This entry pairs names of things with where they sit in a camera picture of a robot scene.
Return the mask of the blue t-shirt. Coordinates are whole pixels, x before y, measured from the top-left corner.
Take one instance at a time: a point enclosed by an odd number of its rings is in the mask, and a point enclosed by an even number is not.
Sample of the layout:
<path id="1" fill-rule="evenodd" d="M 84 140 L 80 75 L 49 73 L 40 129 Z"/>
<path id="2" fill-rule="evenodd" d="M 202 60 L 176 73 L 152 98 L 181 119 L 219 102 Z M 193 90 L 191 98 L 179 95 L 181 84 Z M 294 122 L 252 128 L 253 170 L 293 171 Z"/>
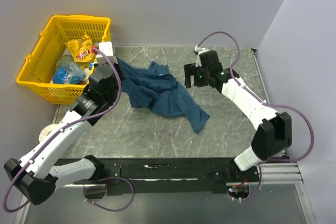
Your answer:
<path id="1" fill-rule="evenodd" d="M 136 68 L 119 60 L 119 66 L 125 77 L 122 92 L 133 108 L 147 108 L 167 118 L 185 117 L 196 134 L 204 128 L 210 115 L 195 103 L 168 65 L 153 61 L 148 68 Z"/>

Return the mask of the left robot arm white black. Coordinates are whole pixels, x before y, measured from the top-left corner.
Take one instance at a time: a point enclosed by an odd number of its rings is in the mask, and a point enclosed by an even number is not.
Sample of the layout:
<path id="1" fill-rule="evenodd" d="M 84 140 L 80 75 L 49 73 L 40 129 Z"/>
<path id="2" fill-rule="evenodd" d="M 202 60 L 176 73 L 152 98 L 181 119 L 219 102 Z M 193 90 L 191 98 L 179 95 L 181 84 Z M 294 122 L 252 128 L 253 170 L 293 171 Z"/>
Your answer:
<path id="1" fill-rule="evenodd" d="M 11 158 L 5 163 L 10 186 L 16 187 L 29 203 L 40 205 L 64 185 L 80 180 L 98 183 L 103 179 L 104 163 L 93 155 L 64 166 L 55 166 L 55 162 L 117 105 L 122 79 L 117 63 L 96 66 L 82 95 L 45 140 L 19 160 Z"/>

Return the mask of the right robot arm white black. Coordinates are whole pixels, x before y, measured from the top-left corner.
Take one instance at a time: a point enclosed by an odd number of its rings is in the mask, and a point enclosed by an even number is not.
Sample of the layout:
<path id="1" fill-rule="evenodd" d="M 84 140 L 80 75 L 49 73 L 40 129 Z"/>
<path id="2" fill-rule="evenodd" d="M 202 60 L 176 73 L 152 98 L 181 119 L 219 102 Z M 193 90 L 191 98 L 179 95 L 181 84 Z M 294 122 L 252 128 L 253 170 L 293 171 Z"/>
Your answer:
<path id="1" fill-rule="evenodd" d="M 233 159 L 229 169 L 230 177 L 239 182 L 248 169 L 291 146 L 291 116 L 266 106 L 235 70 L 222 67 L 216 51 L 196 47 L 194 53 L 195 63 L 184 65 L 185 86 L 215 88 L 244 113 L 256 130 L 250 147 Z"/>

